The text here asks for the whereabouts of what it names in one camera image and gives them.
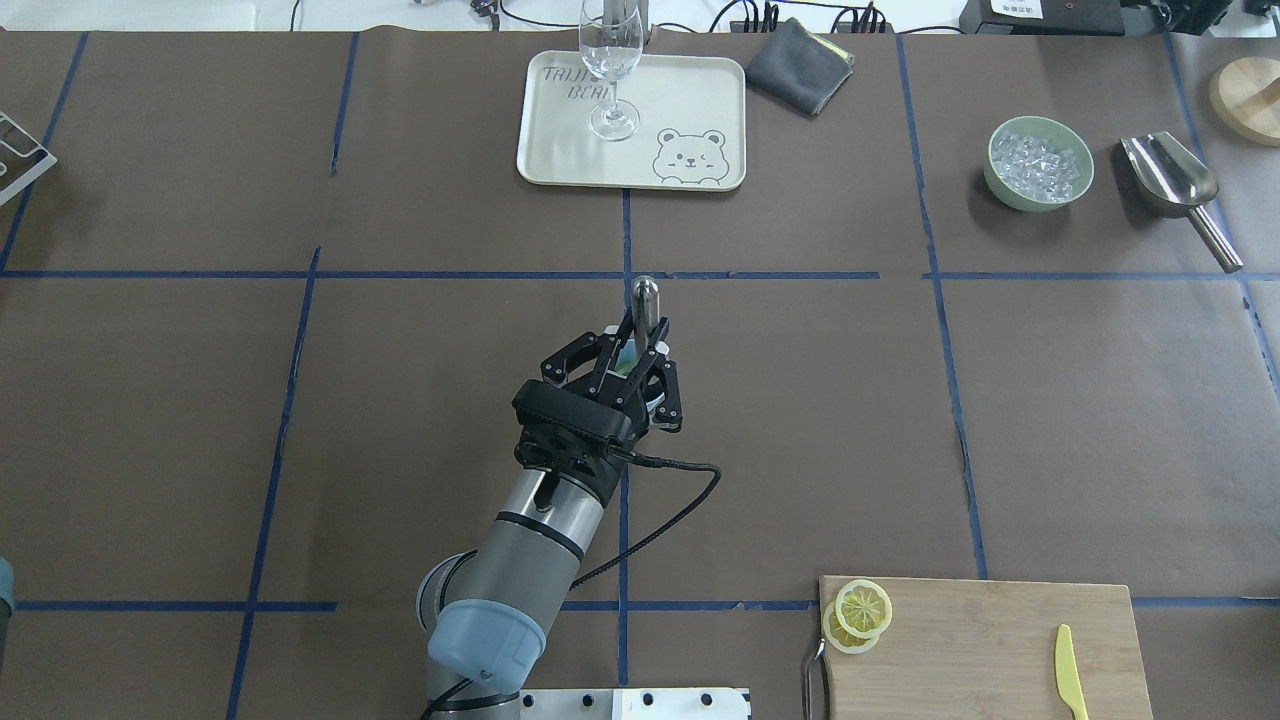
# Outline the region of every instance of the white sticker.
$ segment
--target white sticker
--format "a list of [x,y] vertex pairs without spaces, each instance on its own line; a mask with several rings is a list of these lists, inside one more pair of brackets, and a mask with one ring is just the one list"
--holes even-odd
[[1014,18],[1044,19],[1044,9],[1041,0],[991,0],[991,12],[998,15]]

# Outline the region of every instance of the wine glass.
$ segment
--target wine glass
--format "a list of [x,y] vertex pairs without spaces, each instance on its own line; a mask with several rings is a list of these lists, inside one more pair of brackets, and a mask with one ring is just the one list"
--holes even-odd
[[591,132],[609,142],[631,137],[640,128],[640,110],[618,100],[618,81],[635,69],[644,53],[639,0],[582,0],[577,47],[591,74],[612,86],[609,97],[591,109]]

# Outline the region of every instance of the knife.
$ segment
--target knife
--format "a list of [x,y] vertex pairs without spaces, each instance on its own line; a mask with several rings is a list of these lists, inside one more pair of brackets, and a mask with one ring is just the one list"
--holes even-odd
[[1080,688],[1080,674],[1075,669],[1075,646],[1071,644],[1070,625],[1057,626],[1057,643],[1053,647],[1053,674],[1057,676],[1057,694],[1071,708],[1075,720],[1089,720],[1084,710],[1084,689]]

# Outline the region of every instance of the cutting board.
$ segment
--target cutting board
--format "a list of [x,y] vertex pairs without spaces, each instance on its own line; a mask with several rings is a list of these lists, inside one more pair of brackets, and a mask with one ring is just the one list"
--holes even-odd
[[[851,579],[823,575],[822,606]],[[1053,678],[1062,623],[1089,716],[1152,720],[1129,588],[872,579],[893,621],[869,652],[827,648],[832,720],[1071,720]]]

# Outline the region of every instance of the bear face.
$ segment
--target bear face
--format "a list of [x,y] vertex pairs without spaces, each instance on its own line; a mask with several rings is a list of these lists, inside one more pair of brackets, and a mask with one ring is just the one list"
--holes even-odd
[[659,132],[653,172],[663,183],[719,184],[728,176],[724,133],[709,129],[703,135],[680,135],[671,128]]

